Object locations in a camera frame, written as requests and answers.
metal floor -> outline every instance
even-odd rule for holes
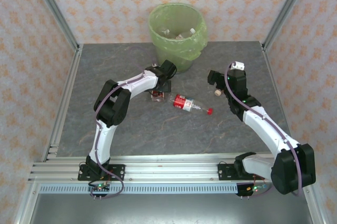
[[[250,200],[234,194],[120,195],[93,200],[89,195],[38,197],[31,224],[284,224],[312,223],[303,197],[275,189]]]

metal bracket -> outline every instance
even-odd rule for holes
[[[116,174],[124,181],[124,175],[125,175],[125,165],[113,165],[109,164],[107,168],[110,172],[113,174]],[[80,170],[78,172],[77,179],[79,181],[118,181],[116,177],[111,176],[104,176],[100,177],[100,175],[92,172],[87,164],[80,165]]]
[[[274,38],[278,34],[279,30],[282,28],[284,21],[286,20],[288,14],[291,12],[295,2],[297,0],[286,0],[282,9],[280,10],[279,15],[277,16],[271,30],[269,31],[265,41],[262,46],[264,50],[268,50],[268,48],[272,45]]]
[[[217,165],[217,173],[219,176],[219,180],[254,180],[254,174],[246,174],[241,175],[237,173],[234,164],[218,164]],[[262,181],[262,178],[257,176],[255,178],[256,181]]]
[[[39,194],[88,194],[92,187],[88,184],[41,184]],[[111,183],[108,187],[94,189],[96,194],[116,193],[121,189],[120,183]],[[236,194],[236,183],[181,183],[181,184],[124,184],[122,194]]]
[[[52,133],[49,138],[49,145],[46,146],[44,150],[44,154],[42,158],[43,162],[45,162],[48,159],[56,157],[56,151],[53,151],[50,149],[55,148],[60,143],[63,125],[64,125],[65,117],[67,114],[67,109],[68,109],[68,105],[70,102],[72,89],[73,89],[74,82],[75,82],[77,68],[80,63],[82,49],[83,49],[83,44],[80,44],[78,50],[74,52],[73,61],[70,66],[67,80],[63,88],[62,98],[58,106],[58,112],[55,118],[54,127],[53,127]]]
[[[53,13],[57,23],[59,24],[61,30],[63,31],[66,39],[68,40],[69,44],[74,50],[78,50],[78,43],[74,34],[72,33],[70,27],[66,19],[64,18],[61,10],[59,9],[56,0],[45,0],[46,4],[48,5],[50,11]]]

cable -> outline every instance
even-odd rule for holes
[[[87,165],[85,162],[80,162],[80,163],[78,164],[78,166],[81,167],[81,164]]]
[[[110,96],[111,96],[114,92],[116,92],[119,88],[121,88],[121,87],[123,87],[123,86],[125,86],[125,85],[127,85],[127,84],[131,84],[131,83],[133,83],[133,82],[136,82],[136,81],[141,80],[144,76],[145,76],[145,72],[143,71],[143,72],[142,72],[142,75],[141,75],[139,78],[130,80],[129,82],[121,83],[120,85],[118,85],[118,86],[116,86],[115,88],[113,88],[113,89],[112,89],[112,90],[111,90],[111,91],[104,97],[104,99],[102,100],[102,102],[99,104],[99,106],[98,106],[98,108],[97,108],[97,110],[96,110],[96,112],[95,112],[95,118],[97,117],[97,115],[98,115],[98,113],[100,112],[100,110],[101,110],[102,106],[104,105],[104,103],[110,98]],[[97,147],[98,147],[98,140],[99,140],[99,138],[100,138],[101,131],[102,131],[102,125],[101,125],[100,123],[98,123],[98,121],[96,121],[96,124],[97,124],[97,126],[99,127],[99,131],[98,131],[97,137],[96,137],[96,139],[95,139],[95,158],[96,158],[96,162],[97,162],[98,166],[99,166],[104,172],[106,172],[106,173],[109,174],[110,176],[115,177],[115,178],[116,178],[119,182],[121,182],[121,184],[122,184],[122,188],[121,188],[118,192],[116,192],[115,194],[111,194],[111,195],[106,195],[106,196],[104,196],[104,197],[100,197],[100,199],[108,199],[108,198],[112,198],[112,197],[115,197],[115,196],[121,194],[121,192],[124,190],[124,182],[123,182],[123,180],[122,180],[119,176],[117,176],[117,175],[113,174],[112,172],[108,171],[107,169],[105,169],[105,168],[102,166],[102,164],[100,163],[99,159],[98,159]],[[93,194],[93,191],[94,191],[94,189],[96,189],[96,188],[97,188],[97,186],[96,186],[96,187],[93,187],[93,188],[91,189],[91,191],[90,191],[90,195],[91,195],[91,197],[93,197],[94,199],[95,199],[96,196]]]
[[[262,179],[262,181],[264,182],[264,184],[266,185],[265,178],[261,177],[260,175],[256,175],[256,174],[254,174],[254,175],[260,177]]]
[[[91,187],[95,187],[96,185],[93,185],[93,183],[96,182],[96,181],[100,181],[100,184],[101,184],[101,181],[104,182],[103,179],[104,179],[107,175],[109,175],[109,176],[108,176],[108,182],[109,182],[111,176],[110,176],[110,174],[105,174],[105,175],[104,175],[102,178],[100,178],[99,180],[93,180],[93,181],[90,181],[90,182],[88,183],[88,185],[91,186]]]
[[[229,84],[228,84],[228,79],[227,79],[227,73],[228,73],[228,69],[231,68],[231,65],[235,64],[235,62],[232,62],[228,65],[228,67],[225,70],[225,83],[226,83],[226,87],[228,92],[231,94],[231,96],[244,108],[248,109],[249,111],[255,113],[256,115],[258,115],[259,117],[261,117],[263,120],[265,120],[267,123],[270,124],[270,126],[272,126],[276,132],[281,136],[281,138],[285,141],[285,143],[289,146],[290,151],[292,153],[292,155],[294,156],[295,159],[295,164],[296,164],[296,169],[297,169],[297,176],[298,176],[298,181],[299,181],[299,185],[298,185],[298,193],[296,194],[297,196],[299,196],[301,194],[301,189],[302,189],[302,175],[301,175],[301,167],[300,167],[300,162],[299,159],[296,155],[296,152],[293,148],[293,146],[290,144],[290,142],[287,140],[287,138],[285,137],[285,135],[279,130],[279,128],[272,123],[268,118],[264,117],[262,114],[260,114],[259,112],[255,111],[254,109],[250,108],[249,106],[247,106],[245,103],[243,103],[242,101],[240,101],[232,92]]]

trash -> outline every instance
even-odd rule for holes
[[[166,38],[158,29],[164,27],[175,37],[193,28],[195,34],[184,39]],[[154,8],[148,17],[151,40],[157,51],[158,64],[169,60],[177,67],[177,73],[187,71],[207,45],[206,22],[196,8],[183,3],[168,3]]]
[[[151,100],[152,101],[158,101],[158,102],[164,102],[165,101],[165,93],[162,91],[151,91]]]
[[[191,37],[193,34],[195,34],[195,29],[191,28],[189,31],[185,31],[183,33],[180,33],[175,39],[185,39]]]
[[[214,94],[219,97],[222,94],[222,92],[221,90],[215,90]]]
[[[170,32],[170,30],[164,26],[158,28],[158,34],[168,39],[175,39],[176,36]]]
[[[207,108],[200,101],[195,99],[187,98],[180,94],[170,93],[168,95],[168,102],[172,103],[174,107],[180,108],[182,110],[194,113],[194,114],[208,114],[213,113],[212,108]]]

aluminum frame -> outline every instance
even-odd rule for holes
[[[293,5],[297,0],[286,0],[279,15],[277,16],[272,28],[270,29],[265,41],[263,42],[263,49],[268,50],[270,45],[273,43],[276,35],[280,31],[284,21],[286,20],[288,14],[290,13]]]
[[[272,83],[273,83],[273,86],[274,86],[274,89],[275,89],[275,92],[276,92],[277,100],[279,101],[279,105],[280,105],[280,108],[281,108],[282,115],[285,118],[285,123],[286,123],[287,128],[290,130],[290,127],[289,127],[289,124],[288,124],[288,120],[287,120],[287,117],[285,115],[285,112],[284,112],[284,109],[283,109],[283,106],[282,106],[282,102],[281,102],[281,98],[280,98],[280,92],[279,92],[279,90],[277,88],[276,81],[275,81],[274,75],[272,73],[272,68],[271,68],[270,63],[269,63],[267,51],[264,50],[262,44],[261,44],[261,49],[262,49],[262,54],[263,54],[264,60],[265,60],[265,62],[267,64],[267,68],[268,68],[268,72],[269,72],[270,78],[272,79]]]
[[[52,133],[49,138],[49,144],[44,150],[42,161],[46,161],[48,155],[54,155],[56,157],[58,144],[60,143],[61,134],[64,126],[65,117],[67,114],[70,97],[72,94],[73,86],[75,83],[77,68],[80,63],[83,44],[81,44],[77,51],[73,55],[73,60],[68,72],[66,82],[64,84],[62,98],[58,106],[57,115],[54,121]]]
[[[109,190],[98,190],[95,194],[115,194],[121,184],[110,184]],[[88,184],[42,184],[39,194],[86,194],[92,189]],[[235,183],[216,184],[124,184],[122,194],[236,194]]]
[[[124,182],[128,186],[148,184],[187,184],[187,185],[218,185],[219,183],[253,182],[219,181],[217,164],[224,161],[234,162],[241,153],[232,154],[186,154],[186,155],[150,155],[150,156],[116,156],[111,157],[111,163],[126,164]],[[271,153],[259,155],[273,159]],[[83,185],[86,181],[78,181],[79,163],[85,157],[50,157],[46,162],[33,164],[29,175],[28,187],[19,208],[15,223],[29,223],[35,208],[39,189],[44,184]],[[328,224],[322,201],[317,197],[317,185],[303,188],[313,223]]]
[[[53,13],[57,23],[59,24],[61,30],[63,31],[64,35],[67,38],[67,41],[69,42],[69,44],[71,45],[71,47],[74,50],[77,50],[78,48],[78,42],[76,41],[76,38],[73,34],[73,32],[71,31],[71,29],[68,26],[67,21],[65,20],[61,10],[59,9],[57,3],[55,0],[45,0],[46,4],[48,5],[48,7],[50,8],[51,12]]]

